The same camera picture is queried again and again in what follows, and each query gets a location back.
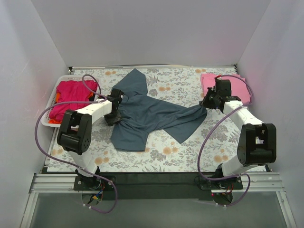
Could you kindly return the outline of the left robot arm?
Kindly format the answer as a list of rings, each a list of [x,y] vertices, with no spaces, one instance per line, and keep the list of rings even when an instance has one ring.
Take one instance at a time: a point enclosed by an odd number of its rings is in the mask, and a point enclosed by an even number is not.
[[[64,113],[57,143],[67,151],[77,166],[77,173],[85,176],[85,185],[96,190],[100,187],[101,178],[96,175],[97,165],[92,159],[88,149],[92,139],[92,125],[103,118],[109,126],[119,123],[122,118],[119,105],[124,93],[113,89],[111,94],[104,99],[97,99],[84,108]]]

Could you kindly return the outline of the blue-grey t-shirt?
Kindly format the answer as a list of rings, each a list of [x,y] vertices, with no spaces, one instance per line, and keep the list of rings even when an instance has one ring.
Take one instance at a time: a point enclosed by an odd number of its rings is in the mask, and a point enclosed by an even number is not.
[[[207,117],[207,110],[201,105],[183,107],[149,97],[146,76],[137,69],[113,88],[124,93],[119,105],[122,119],[111,136],[111,143],[118,151],[144,151],[149,134],[157,130],[164,130],[183,143]]]

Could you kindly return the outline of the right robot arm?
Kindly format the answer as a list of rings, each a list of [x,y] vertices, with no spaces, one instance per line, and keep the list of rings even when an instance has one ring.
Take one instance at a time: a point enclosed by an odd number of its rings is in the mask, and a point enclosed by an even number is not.
[[[227,75],[216,76],[215,85],[209,87],[200,105],[209,109],[219,109],[225,116],[211,129],[216,128],[226,119],[231,119],[240,130],[237,154],[229,161],[219,165],[211,177],[202,178],[214,181],[225,189],[237,178],[257,166],[263,166],[276,161],[276,127],[272,123],[264,123],[249,110],[251,104],[243,103],[238,96],[232,95],[231,82]]]

